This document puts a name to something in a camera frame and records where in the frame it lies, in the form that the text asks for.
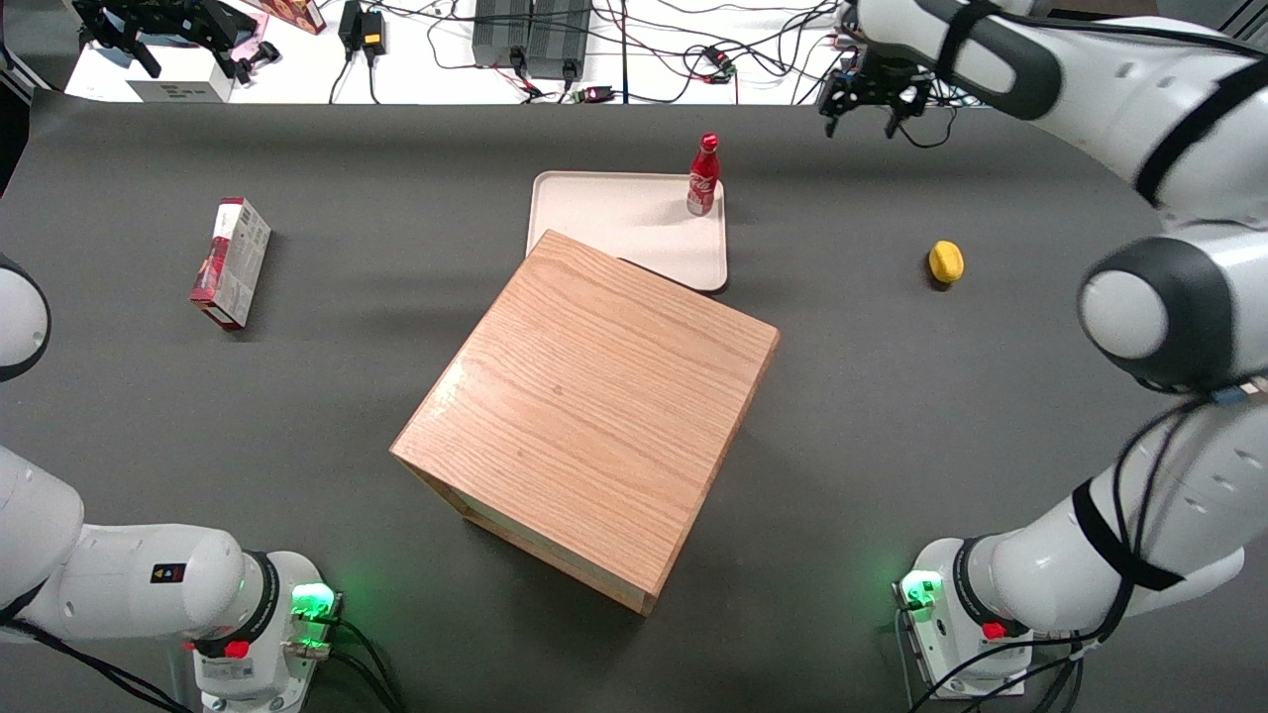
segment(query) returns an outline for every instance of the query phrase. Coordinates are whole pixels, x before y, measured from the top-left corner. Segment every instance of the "white table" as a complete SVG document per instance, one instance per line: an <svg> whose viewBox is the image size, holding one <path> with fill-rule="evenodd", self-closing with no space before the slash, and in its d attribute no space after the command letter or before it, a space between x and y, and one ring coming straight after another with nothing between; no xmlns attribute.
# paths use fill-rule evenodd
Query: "white table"
<svg viewBox="0 0 1268 713"><path fill-rule="evenodd" d="M238 3L227 4L245 11L259 11ZM724 0L670 0L683 9L708 9ZM813 8L813 0L735 0L746 8ZM591 14L590 29L596 33L588 38L586 71L582 81L574 89L592 85L611 85L621 88L621 42L620 29L610 20L616 16L609 13L609 3L619 13L619 0L596 0L596 11ZM445 14L450 3L444 0L431 5L429 0L399 0L389 5ZM474 13L476 0L458 0L454 13L469 18ZM336 37L342 0L331 0L325 9L326 29L320 36L308 34L301 29L270 18L265 28L265 39L273 42L283 58L276 65L261 66L256 80L246 86L236 86L230 95L235 104L326 104L331 85L344 66L344 49ZM631 38L629 44L630 94L653 99L672 99L683 90L687 80L673 74L666 65L637 42L662 51L685 51L692 44L710 44L714 39L706 36L650 27L638 20L699 29L739 42L754 42L770 37L799 10L771 9L718 9L702 14L677 11L658 0L629 0L628 11L631 19L626 30ZM516 104L525 99L524 91L491 69L446 70L436 63L427 32L435 43L435 56L446 66L470 65L472 23L445 20L437 16L397 16L384 13L387 27L388 53L379 57L374 70L375 94L383 104ZM785 62L795 62L814 77L825 72L838 56L827 36L832 32L832 15L818 18L801 36L801 48L792 57L796 33L784 36ZM776 56L775 41L758 46L758 49ZM202 48L180 49L180 52L205 52ZM677 57L664 60L678 72L683 72ZM705 71L709 65L701 62ZM772 77L763 72L753 57L741 57L735 61L738 81L729 85L709 85L691 81L678 103L683 104L790 104L794 89L798 86L798 72L784 77ZM124 70L103 57L94 46L84 49L75 72L66 86L67 94L98 99L103 101L139 101L136 93L123 80ZM796 91L801 98L814 80L803 79ZM547 93L560 91L562 81L534 82ZM557 96L539 99L538 103L553 101ZM365 57L358 53L349 67L345 79L336 90L337 104L369 104L369 72ZM642 103L631 99L631 103ZM806 100L813 101L813 95Z"/></svg>

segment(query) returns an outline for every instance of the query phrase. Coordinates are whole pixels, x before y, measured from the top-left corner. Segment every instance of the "power supply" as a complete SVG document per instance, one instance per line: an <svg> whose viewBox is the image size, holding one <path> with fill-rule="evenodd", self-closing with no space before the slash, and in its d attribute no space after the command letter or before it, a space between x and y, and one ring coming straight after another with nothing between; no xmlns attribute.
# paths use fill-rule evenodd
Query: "power supply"
<svg viewBox="0 0 1268 713"><path fill-rule="evenodd" d="M586 69L592 0L536 0L529 30L529 75L579 80Z"/></svg>
<svg viewBox="0 0 1268 713"><path fill-rule="evenodd" d="M520 69L529 46L533 0L476 0L472 55L482 67Z"/></svg>

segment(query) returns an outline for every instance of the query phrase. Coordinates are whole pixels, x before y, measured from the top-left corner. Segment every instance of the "red box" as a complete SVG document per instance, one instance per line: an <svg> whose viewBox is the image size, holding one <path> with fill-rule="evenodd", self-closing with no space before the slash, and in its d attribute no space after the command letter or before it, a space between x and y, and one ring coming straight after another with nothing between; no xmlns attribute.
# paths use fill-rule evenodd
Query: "red box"
<svg viewBox="0 0 1268 713"><path fill-rule="evenodd" d="M245 0L245 3L309 34L318 34L326 29L326 20L321 16L321 9L312 0Z"/></svg>

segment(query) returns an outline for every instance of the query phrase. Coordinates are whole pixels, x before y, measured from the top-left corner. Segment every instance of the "green led light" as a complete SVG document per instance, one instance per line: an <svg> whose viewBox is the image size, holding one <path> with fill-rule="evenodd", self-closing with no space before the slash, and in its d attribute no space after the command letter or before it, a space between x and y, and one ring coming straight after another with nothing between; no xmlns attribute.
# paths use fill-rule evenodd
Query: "green led light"
<svg viewBox="0 0 1268 713"><path fill-rule="evenodd" d="M924 609L933 605L933 599L942 589L942 575L915 570L908 572L898 586L907 596L908 608Z"/></svg>
<svg viewBox="0 0 1268 713"><path fill-rule="evenodd" d="M301 617L328 617L335 610L335 590L322 582L298 585L290 590L290 613Z"/></svg>

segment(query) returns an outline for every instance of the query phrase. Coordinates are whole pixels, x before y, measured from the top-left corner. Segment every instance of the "red and white box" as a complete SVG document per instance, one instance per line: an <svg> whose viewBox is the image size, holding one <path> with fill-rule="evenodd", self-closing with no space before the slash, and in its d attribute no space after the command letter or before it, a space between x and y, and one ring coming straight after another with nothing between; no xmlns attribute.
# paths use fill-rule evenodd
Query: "red and white box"
<svg viewBox="0 0 1268 713"><path fill-rule="evenodd" d="M246 326L264 251L273 230L246 198L226 198L216 211L212 249L198 269L189 301L226 330Z"/></svg>
<svg viewBox="0 0 1268 713"><path fill-rule="evenodd" d="M326 20L321 16L317 0L246 0L246 4L308 34L321 34L321 30L326 29Z"/></svg>

